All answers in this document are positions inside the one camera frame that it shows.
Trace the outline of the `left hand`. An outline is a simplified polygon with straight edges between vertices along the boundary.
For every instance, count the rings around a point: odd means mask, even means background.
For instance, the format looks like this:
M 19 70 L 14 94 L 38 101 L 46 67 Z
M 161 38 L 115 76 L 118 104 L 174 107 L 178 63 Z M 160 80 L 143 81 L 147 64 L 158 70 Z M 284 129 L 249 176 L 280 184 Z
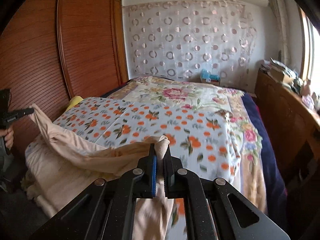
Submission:
M 10 126 L 7 129 L 0 130 L 0 136 L 4 138 L 5 146 L 7 149 L 11 149 L 14 143 L 14 130 L 13 127 Z

